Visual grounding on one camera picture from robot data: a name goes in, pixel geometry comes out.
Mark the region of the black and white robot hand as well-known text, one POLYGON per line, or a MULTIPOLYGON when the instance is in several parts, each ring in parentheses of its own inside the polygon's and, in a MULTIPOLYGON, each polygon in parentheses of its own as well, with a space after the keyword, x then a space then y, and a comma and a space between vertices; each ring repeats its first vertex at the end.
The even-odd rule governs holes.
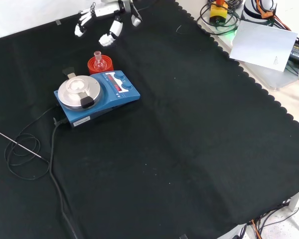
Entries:
POLYGON ((102 35, 99 44, 103 47, 109 47, 120 36, 123 29, 121 16, 124 14, 131 15, 132 25, 137 27, 142 22, 142 17, 136 9, 132 0, 98 0, 92 5, 79 11, 79 19, 75 26, 74 34, 82 37, 86 32, 86 25, 92 21, 107 17, 113 17, 113 23, 108 33, 102 35))

